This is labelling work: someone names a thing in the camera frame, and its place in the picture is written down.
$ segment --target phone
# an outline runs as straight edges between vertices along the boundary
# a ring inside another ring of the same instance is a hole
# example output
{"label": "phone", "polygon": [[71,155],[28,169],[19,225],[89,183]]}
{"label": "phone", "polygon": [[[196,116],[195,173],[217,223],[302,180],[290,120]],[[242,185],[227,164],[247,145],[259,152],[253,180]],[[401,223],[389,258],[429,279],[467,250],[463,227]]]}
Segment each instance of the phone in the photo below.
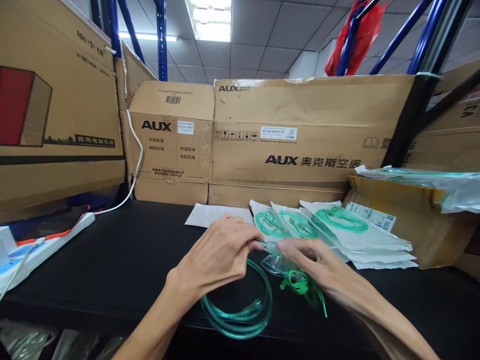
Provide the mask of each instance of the phone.
{"label": "phone", "polygon": [[68,234],[81,216],[90,209],[89,205],[69,207],[53,212],[36,228],[27,232],[16,241],[17,245],[33,243],[35,239],[43,237],[59,237]]}

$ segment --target black tabletop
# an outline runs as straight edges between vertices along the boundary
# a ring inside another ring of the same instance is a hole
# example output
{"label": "black tabletop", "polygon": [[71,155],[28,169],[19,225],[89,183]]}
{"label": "black tabletop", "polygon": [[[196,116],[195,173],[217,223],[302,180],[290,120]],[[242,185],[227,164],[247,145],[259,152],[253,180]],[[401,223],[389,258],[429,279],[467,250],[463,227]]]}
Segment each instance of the black tabletop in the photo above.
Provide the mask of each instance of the black tabletop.
{"label": "black tabletop", "polygon": [[[191,206],[130,201],[97,216],[95,222],[63,246],[0,305],[0,317],[58,328],[124,335],[135,328],[176,266],[204,228],[184,225]],[[264,252],[250,258],[259,263]],[[361,270],[380,293],[424,335],[442,358],[478,354],[480,286],[451,268]],[[261,336],[318,346],[372,346],[351,316],[329,298],[328,318],[306,300],[280,290],[268,274],[273,315]],[[244,279],[224,286],[210,299],[237,312],[263,298],[263,281],[249,269]],[[180,327],[211,329],[199,304]]]}

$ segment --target fluorescent light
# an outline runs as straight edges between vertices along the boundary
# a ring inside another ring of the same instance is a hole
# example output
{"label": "fluorescent light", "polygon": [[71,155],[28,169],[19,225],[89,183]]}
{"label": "fluorescent light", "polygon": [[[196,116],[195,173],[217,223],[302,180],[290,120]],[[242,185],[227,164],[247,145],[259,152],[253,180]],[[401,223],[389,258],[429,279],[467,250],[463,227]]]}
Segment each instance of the fluorescent light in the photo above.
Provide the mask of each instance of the fluorescent light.
{"label": "fluorescent light", "polygon": [[[130,34],[128,32],[119,32],[118,36],[121,39],[130,39]],[[136,34],[136,38],[137,39],[142,39],[142,40],[155,40],[155,41],[158,40],[158,36],[155,35],[155,34],[139,34],[138,33],[138,34]],[[177,41],[178,40],[178,37],[170,36],[170,35],[165,36],[165,38],[166,38],[167,41]]]}
{"label": "fluorescent light", "polygon": [[197,40],[230,42],[232,0],[185,0]]}

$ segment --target red plastic bag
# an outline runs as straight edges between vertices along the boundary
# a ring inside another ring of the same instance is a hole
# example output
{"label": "red plastic bag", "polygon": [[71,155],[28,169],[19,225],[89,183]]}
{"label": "red plastic bag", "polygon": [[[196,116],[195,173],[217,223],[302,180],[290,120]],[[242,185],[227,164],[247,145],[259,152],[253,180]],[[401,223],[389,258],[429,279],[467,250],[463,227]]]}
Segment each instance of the red plastic bag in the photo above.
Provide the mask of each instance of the red plastic bag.
{"label": "red plastic bag", "polygon": [[[342,48],[344,47],[350,27],[350,20],[352,19],[355,10],[359,7],[359,1],[360,0],[356,0],[355,4],[351,8],[350,15],[348,16],[345,25],[341,29],[340,35],[336,39],[335,49],[331,53],[330,58],[325,65],[325,73],[328,76],[335,76],[337,73],[337,68],[340,61],[340,54],[342,53]],[[369,52],[370,47],[372,47],[374,40],[377,38],[380,32],[380,28],[382,25],[382,17],[384,16],[386,7],[387,5],[376,4],[361,19],[360,27],[358,28],[358,35],[356,36],[356,42],[353,47],[350,65],[348,66],[348,70],[346,72],[347,75],[355,75],[360,65],[362,64],[363,59]]]}

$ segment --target metal shelving rack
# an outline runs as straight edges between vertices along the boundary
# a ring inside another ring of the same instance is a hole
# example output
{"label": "metal shelving rack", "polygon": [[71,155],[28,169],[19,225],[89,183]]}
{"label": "metal shelving rack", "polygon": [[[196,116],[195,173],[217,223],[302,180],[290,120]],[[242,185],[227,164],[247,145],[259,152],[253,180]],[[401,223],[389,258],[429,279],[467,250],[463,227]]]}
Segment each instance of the metal shelving rack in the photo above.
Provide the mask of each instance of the metal shelving rack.
{"label": "metal shelving rack", "polygon": [[[90,0],[93,21],[111,38],[112,48],[116,51],[115,56],[121,57],[117,1],[130,34],[133,49],[136,55],[145,63],[126,0]],[[168,81],[166,0],[152,1],[154,1],[156,7],[159,79]],[[379,0],[359,0],[356,4],[356,9],[349,19],[349,29],[341,51],[336,72],[337,76],[345,76],[347,74],[361,21],[365,14],[378,2]],[[472,2],[473,0],[422,0],[371,70],[370,75],[379,73],[387,60],[431,5],[425,29],[420,36],[407,71],[408,74],[415,75],[415,80],[398,119],[382,166],[392,165],[393,167],[401,167],[415,136],[480,83],[479,70],[437,105],[426,111],[435,87],[441,79],[440,74],[445,61],[460,32]]]}

